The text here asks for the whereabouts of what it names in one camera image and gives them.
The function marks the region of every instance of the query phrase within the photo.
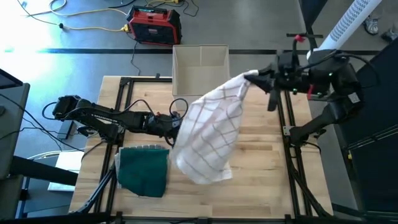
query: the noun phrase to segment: red power station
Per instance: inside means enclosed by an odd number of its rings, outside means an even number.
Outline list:
[[[180,14],[175,10],[133,6],[126,19],[140,43],[170,46],[181,42]]]

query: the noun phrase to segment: wooden table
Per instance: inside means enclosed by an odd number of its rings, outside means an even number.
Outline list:
[[[104,77],[98,104],[114,107],[120,78]],[[132,101],[145,99],[154,111],[167,114],[173,100],[172,84],[135,83],[132,95]],[[124,108],[125,97],[126,94],[121,108]],[[244,101],[239,141],[229,162],[233,171],[231,180],[197,185],[172,166],[167,190],[162,198],[138,197],[126,189],[116,189],[112,214],[122,211],[124,217],[189,218],[284,218],[285,214],[293,216],[279,117],[276,111],[267,111],[267,104],[268,95],[255,86],[250,87]],[[305,95],[292,96],[292,104],[297,125],[311,120]],[[147,111],[147,108],[140,102],[132,110]],[[126,132],[124,140],[124,146],[161,144],[169,147],[164,139],[145,134]],[[86,148],[91,148],[99,141],[99,138],[90,138]],[[103,144],[84,158],[70,205],[71,211],[80,208],[98,186],[105,148],[106,145]],[[325,210],[332,213],[319,151],[314,147],[303,147],[302,151],[308,188]],[[101,211],[105,210],[108,189],[109,184],[104,191]],[[300,190],[298,197],[300,211],[304,214]]]

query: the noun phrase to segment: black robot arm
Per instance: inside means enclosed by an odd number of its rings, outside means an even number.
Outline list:
[[[78,128],[85,136],[89,135],[88,130],[97,131],[106,142],[116,142],[118,134],[126,129],[132,133],[165,137],[168,143],[169,138],[177,138],[182,122],[176,111],[172,113],[165,115],[148,111],[115,111],[79,96],[60,97],[52,112],[57,120],[74,120],[85,125]]]
[[[270,93],[269,111],[276,109],[282,90],[294,95],[317,95],[328,102],[321,115],[303,126],[289,129],[290,143],[301,145],[310,134],[321,134],[325,126],[352,118],[364,106],[363,88],[349,57],[339,50],[319,50],[312,52],[309,64],[301,67],[294,49],[277,55],[274,63],[259,70],[259,75],[246,75],[245,79]],[[334,92],[328,95],[331,86]]]

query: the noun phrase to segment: concrete floor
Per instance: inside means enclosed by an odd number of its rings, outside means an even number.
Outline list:
[[[286,33],[305,32],[296,0],[194,1],[200,7],[196,17],[186,16],[182,14],[182,8],[176,8],[181,13],[182,44],[228,44],[230,49],[291,49],[292,39],[286,38]],[[29,0],[27,10],[31,13],[47,10],[46,2],[48,1]],[[314,33],[327,36],[351,2],[329,0],[313,26]],[[69,0],[62,13],[101,9],[118,4],[120,1],[114,0],[95,2]],[[144,0],[137,0],[136,4],[144,5],[145,3]],[[127,12],[129,7],[121,10]],[[389,9],[386,17],[391,18],[393,12]],[[56,101],[63,95],[80,95],[87,100],[96,101],[103,76],[137,74],[136,69],[130,64],[131,55],[129,54],[34,53],[35,50],[41,48],[131,49],[134,41],[126,34],[101,30],[65,32],[57,26],[25,18],[21,16],[23,14],[24,11],[19,8],[16,1],[0,2],[0,21],[2,22],[0,25],[2,30],[7,30],[0,36],[0,67],[23,82],[31,84],[26,108],[47,129],[58,130],[61,125],[61,122],[49,121],[41,116],[42,108],[47,103]],[[117,12],[76,17],[46,14],[38,17],[75,27],[104,26],[119,29],[126,23],[124,15]],[[343,48],[345,50],[381,50],[386,44],[379,39],[377,36],[367,36],[360,27]],[[168,47],[139,44],[137,48]],[[298,48],[308,49],[308,42],[298,45]],[[13,53],[4,53],[5,49],[12,49]],[[264,68],[273,59],[274,55],[230,55],[231,74],[236,76],[249,69]],[[160,73],[162,76],[171,76],[171,55],[139,54],[135,56],[134,63],[141,69],[141,75],[153,76]],[[362,66],[361,62],[357,61],[353,61],[353,64],[357,69]],[[322,110],[321,103],[311,102],[310,104],[313,116]],[[25,121],[22,124],[22,126],[28,125]],[[66,142],[75,147],[84,147],[86,139],[82,136],[73,136]],[[319,145],[323,148],[322,161],[331,201],[356,208],[333,128],[320,138]],[[48,136],[36,130],[25,130],[19,135],[15,154],[30,157],[57,149],[58,146]]]

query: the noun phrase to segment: green cloth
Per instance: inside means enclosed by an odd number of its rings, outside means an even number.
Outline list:
[[[120,150],[119,183],[139,196],[162,197],[168,154],[167,149]]]

